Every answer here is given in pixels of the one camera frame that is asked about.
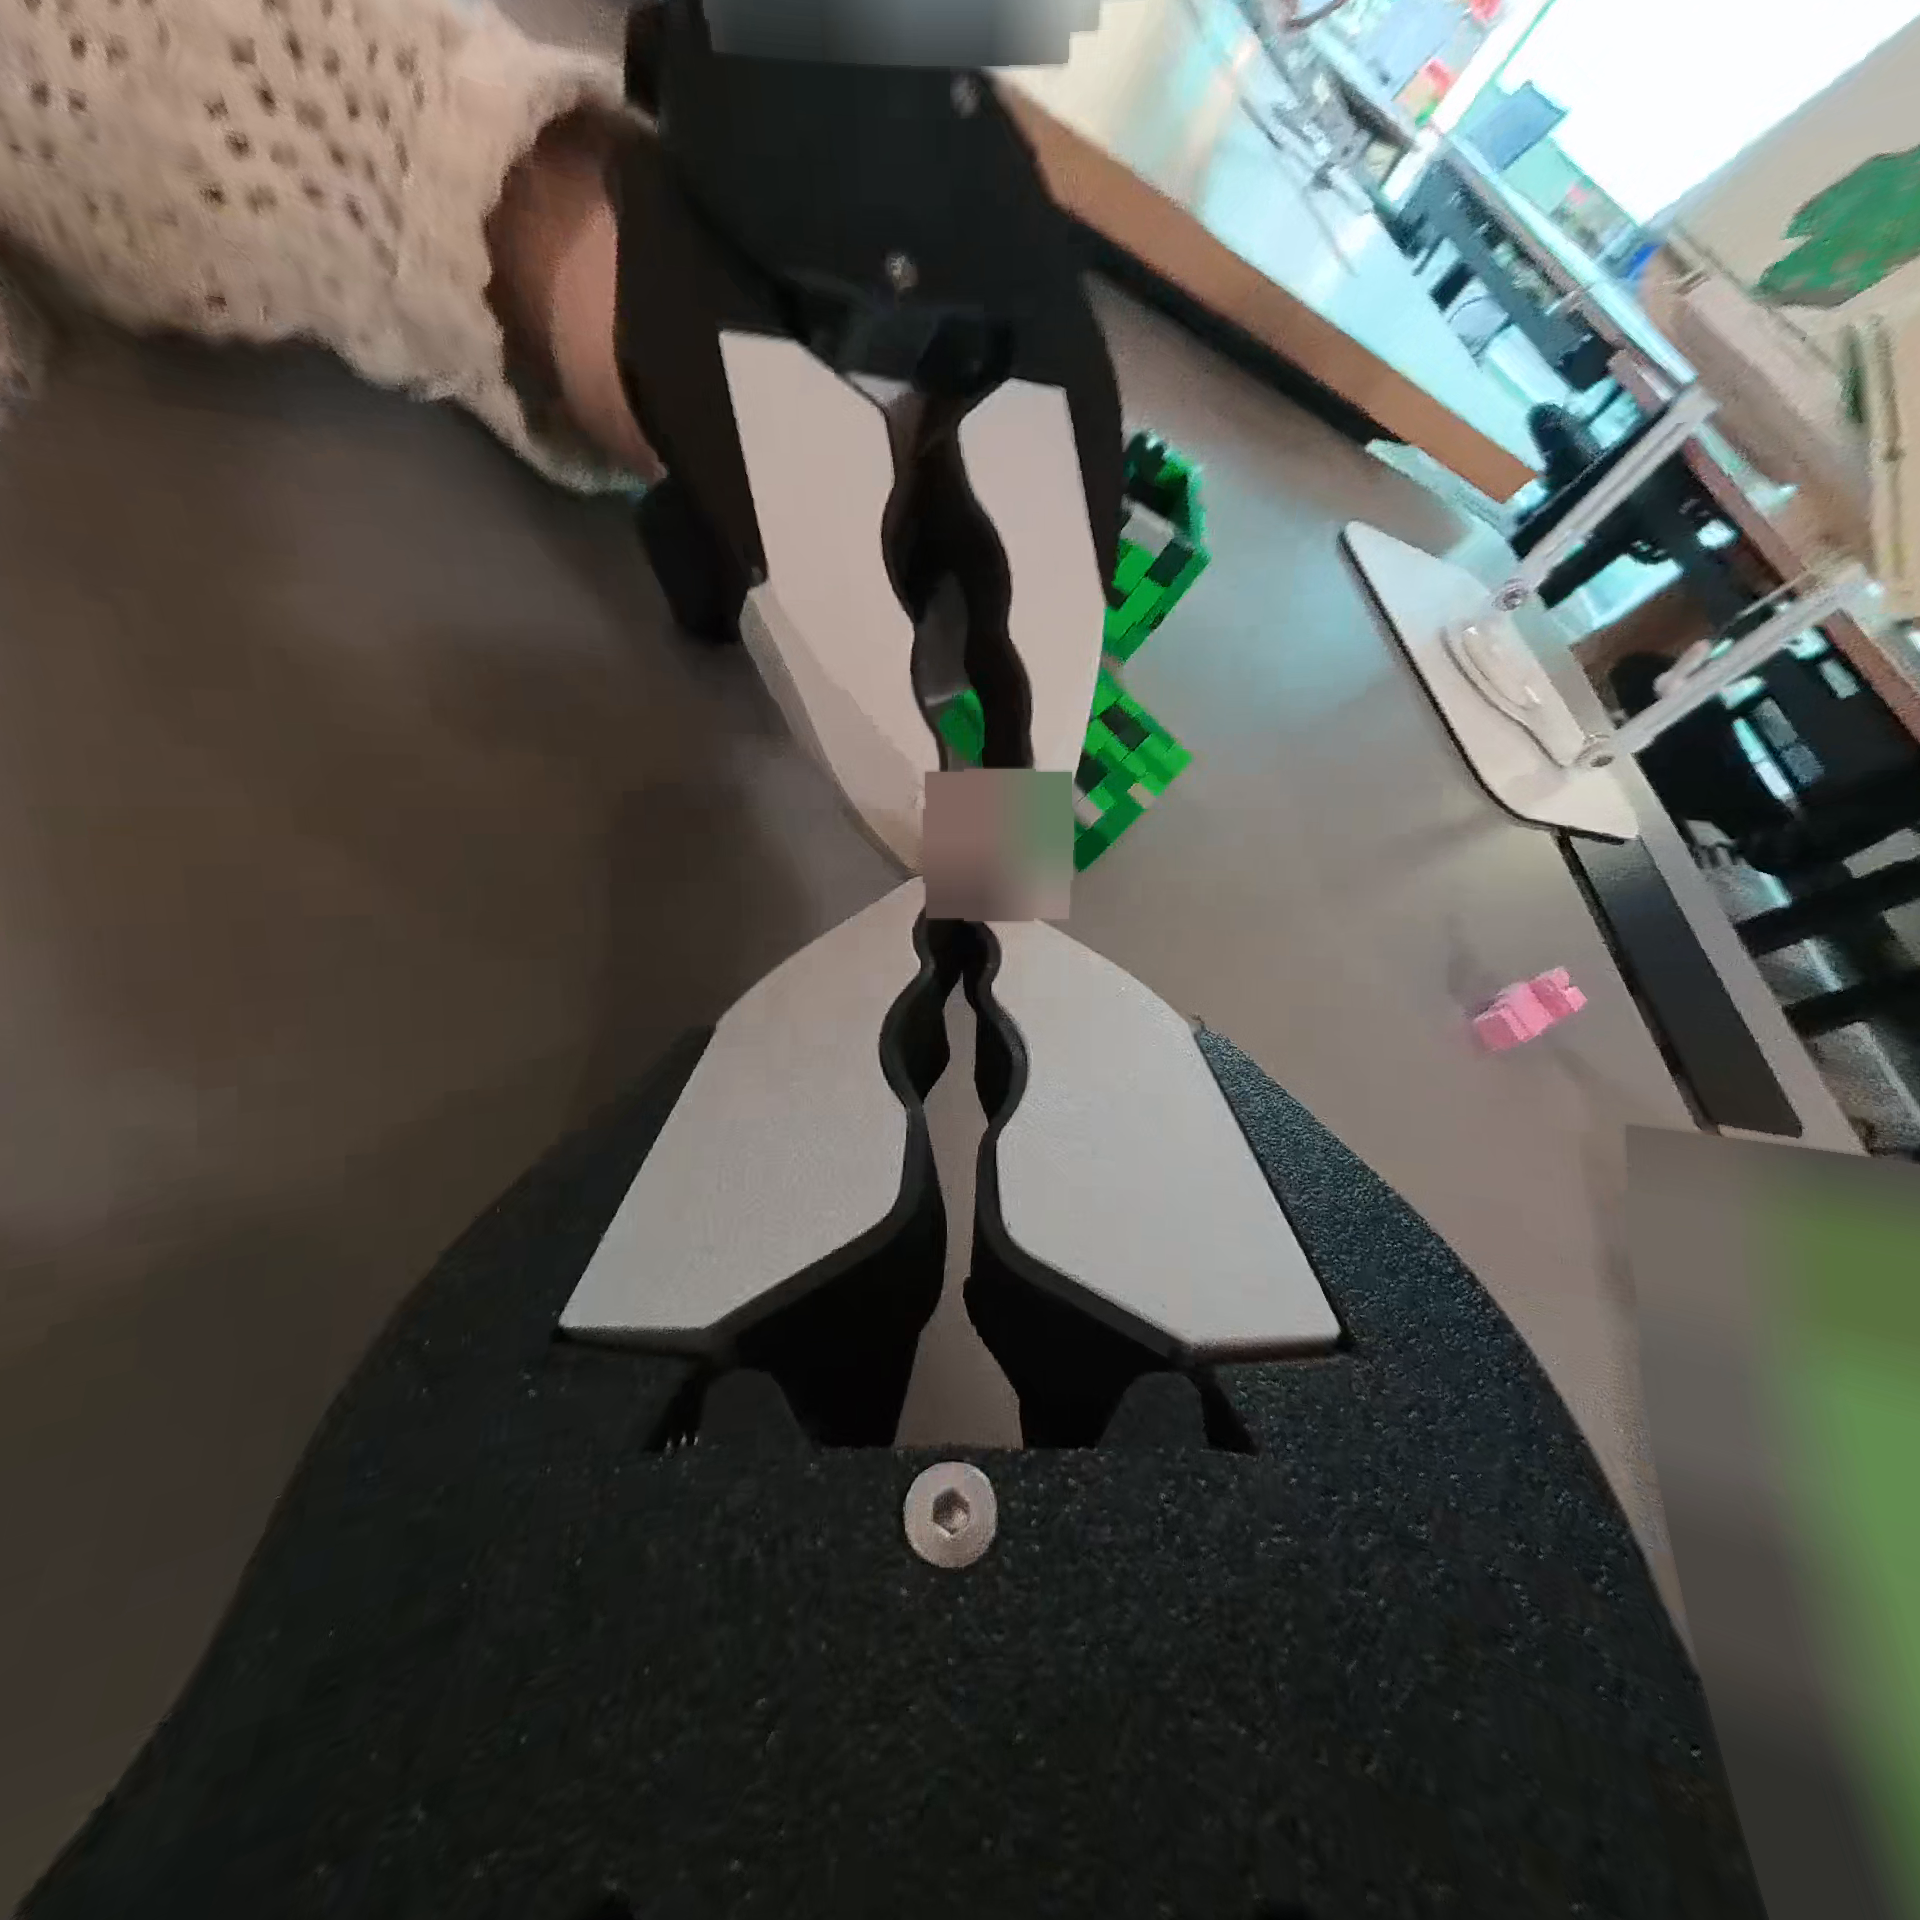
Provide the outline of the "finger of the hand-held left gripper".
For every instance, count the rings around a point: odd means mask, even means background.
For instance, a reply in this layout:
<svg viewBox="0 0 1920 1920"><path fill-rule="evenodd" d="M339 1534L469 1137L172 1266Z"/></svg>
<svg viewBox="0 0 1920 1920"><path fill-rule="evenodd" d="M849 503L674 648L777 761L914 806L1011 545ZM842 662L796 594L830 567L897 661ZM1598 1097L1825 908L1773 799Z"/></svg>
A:
<svg viewBox="0 0 1920 1920"><path fill-rule="evenodd" d="M1066 392L1003 381L963 420L961 449L1011 576L1035 767L1070 776L1098 682L1098 550Z"/></svg>
<svg viewBox="0 0 1920 1920"><path fill-rule="evenodd" d="M922 872L940 754L910 679L914 626L882 556L886 413L788 338L719 338L763 581L741 636L796 740L902 872Z"/></svg>

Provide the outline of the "person's left forearm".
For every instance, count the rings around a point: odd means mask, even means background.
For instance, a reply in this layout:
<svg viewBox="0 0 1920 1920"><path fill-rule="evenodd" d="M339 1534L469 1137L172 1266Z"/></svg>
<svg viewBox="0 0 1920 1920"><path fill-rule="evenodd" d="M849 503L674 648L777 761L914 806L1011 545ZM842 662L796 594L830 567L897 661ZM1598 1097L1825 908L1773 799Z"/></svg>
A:
<svg viewBox="0 0 1920 1920"><path fill-rule="evenodd" d="M486 222L617 62L498 5L4 1L2 408L61 324L318 346L461 408L571 490L635 481L535 426L489 305Z"/></svg>

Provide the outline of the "wooden table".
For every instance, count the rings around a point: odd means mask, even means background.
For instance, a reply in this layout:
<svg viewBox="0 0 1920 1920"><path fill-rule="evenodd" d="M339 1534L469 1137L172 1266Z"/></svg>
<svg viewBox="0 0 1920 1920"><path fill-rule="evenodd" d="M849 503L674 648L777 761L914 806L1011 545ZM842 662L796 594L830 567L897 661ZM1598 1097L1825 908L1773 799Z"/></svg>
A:
<svg viewBox="0 0 1920 1920"><path fill-rule="evenodd" d="M1534 480L1526 448L1506 445L1490 424L1436 397L1029 87L1006 77L999 96L1098 272L1349 440L1418 448L1493 498Z"/></svg>

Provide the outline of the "creeper print instruction booklet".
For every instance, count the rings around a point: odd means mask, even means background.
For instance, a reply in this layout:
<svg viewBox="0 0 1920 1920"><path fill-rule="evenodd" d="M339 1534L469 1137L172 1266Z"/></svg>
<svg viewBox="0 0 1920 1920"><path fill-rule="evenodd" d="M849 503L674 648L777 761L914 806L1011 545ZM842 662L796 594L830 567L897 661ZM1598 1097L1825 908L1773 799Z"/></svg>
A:
<svg viewBox="0 0 1920 1920"><path fill-rule="evenodd" d="M1764 303L1830 309L1918 257L1918 149L1874 153L1787 222L1791 244L1754 286Z"/></svg>

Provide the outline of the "pink lego pig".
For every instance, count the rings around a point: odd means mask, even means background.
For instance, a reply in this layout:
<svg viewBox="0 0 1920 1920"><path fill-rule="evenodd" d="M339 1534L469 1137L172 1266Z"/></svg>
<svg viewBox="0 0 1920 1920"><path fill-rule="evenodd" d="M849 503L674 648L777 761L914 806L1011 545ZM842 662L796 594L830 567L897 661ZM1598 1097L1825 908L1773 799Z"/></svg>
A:
<svg viewBox="0 0 1920 1920"><path fill-rule="evenodd" d="M1587 1004L1588 998L1572 974L1553 966L1525 975L1487 998L1471 1016L1471 1032L1487 1052L1518 1049L1572 1018Z"/></svg>

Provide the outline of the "white rounded desk mat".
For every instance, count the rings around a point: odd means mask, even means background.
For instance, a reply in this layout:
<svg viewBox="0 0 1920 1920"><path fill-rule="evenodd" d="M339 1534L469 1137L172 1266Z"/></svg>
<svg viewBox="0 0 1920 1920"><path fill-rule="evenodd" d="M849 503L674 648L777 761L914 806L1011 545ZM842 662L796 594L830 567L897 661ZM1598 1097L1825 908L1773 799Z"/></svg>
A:
<svg viewBox="0 0 1920 1920"><path fill-rule="evenodd" d="M1457 670L1444 644L1450 624L1495 608L1518 624L1487 583L1361 518L1341 528L1339 541L1487 799L1530 826L1621 842L1642 837L1636 806L1618 774L1594 764L1575 770L1555 766Z"/></svg>

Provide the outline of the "person's left hand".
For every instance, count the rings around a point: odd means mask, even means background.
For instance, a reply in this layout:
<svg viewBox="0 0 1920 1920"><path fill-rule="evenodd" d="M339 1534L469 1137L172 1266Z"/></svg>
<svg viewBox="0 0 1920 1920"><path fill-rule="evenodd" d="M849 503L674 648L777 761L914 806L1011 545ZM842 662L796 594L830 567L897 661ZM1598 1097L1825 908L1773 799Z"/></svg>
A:
<svg viewBox="0 0 1920 1920"><path fill-rule="evenodd" d="M486 301L514 390L547 436L635 481L661 462L617 366L617 214L611 166L637 137L625 113L578 108L516 158L486 216Z"/></svg>

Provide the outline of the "black keyboard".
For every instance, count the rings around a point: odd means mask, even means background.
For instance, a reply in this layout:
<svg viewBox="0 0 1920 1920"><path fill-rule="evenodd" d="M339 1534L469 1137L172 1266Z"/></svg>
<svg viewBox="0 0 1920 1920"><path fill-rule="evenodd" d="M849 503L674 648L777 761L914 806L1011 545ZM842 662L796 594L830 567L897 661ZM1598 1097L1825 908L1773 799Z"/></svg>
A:
<svg viewBox="0 0 1920 1920"><path fill-rule="evenodd" d="M1638 838L1561 831L1557 840L1695 1124L1799 1140L1787 1089L1653 852Z"/></svg>

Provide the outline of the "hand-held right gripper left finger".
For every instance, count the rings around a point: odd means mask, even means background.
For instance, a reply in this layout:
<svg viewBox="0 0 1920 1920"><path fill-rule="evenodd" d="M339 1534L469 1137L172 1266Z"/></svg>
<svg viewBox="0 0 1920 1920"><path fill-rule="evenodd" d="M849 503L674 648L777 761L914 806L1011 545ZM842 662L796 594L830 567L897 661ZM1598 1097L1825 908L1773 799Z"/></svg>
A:
<svg viewBox="0 0 1920 1920"><path fill-rule="evenodd" d="M559 1311L590 1341L734 1341L940 1194L926 1094L950 1060L923 880L786 957L719 1016Z"/></svg>

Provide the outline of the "white computer mouse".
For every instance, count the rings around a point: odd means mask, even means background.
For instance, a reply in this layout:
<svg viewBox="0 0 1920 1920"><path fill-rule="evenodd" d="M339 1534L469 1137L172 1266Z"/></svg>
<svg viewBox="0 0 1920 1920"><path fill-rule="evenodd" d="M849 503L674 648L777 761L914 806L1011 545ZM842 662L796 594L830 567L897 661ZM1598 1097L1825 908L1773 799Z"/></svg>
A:
<svg viewBox="0 0 1920 1920"><path fill-rule="evenodd" d="M1444 644L1479 697L1526 732L1555 766L1575 770L1587 764L1591 733L1530 648L1513 616L1495 608L1474 620L1453 621L1444 630Z"/></svg>

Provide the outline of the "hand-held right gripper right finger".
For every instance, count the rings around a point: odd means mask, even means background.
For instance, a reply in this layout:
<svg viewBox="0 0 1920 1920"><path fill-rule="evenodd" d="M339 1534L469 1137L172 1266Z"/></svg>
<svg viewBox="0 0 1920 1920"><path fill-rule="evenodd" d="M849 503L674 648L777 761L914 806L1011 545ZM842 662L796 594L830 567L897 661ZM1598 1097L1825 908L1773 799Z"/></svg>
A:
<svg viewBox="0 0 1920 1920"><path fill-rule="evenodd" d="M1185 1014L1043 920L980 930L971 1280L1174 1364L1331 1353L1337 1311Z"/></svg>

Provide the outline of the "green lego creeper body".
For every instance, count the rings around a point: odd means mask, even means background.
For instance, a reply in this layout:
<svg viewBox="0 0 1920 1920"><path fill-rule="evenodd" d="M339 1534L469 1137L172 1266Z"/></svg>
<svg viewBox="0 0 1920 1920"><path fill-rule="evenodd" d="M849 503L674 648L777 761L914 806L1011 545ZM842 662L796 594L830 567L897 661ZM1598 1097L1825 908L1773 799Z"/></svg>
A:
<svg viewBox="0 0 1920 1920"><path fill-rule="evenodd" d="M1122 449L1122 517L1101 658L1073 774L1073 863L1093 868L1190 764L1188 749L1126 687L1130 662L1209 567L1202 473L1153 430Z"/></svg>

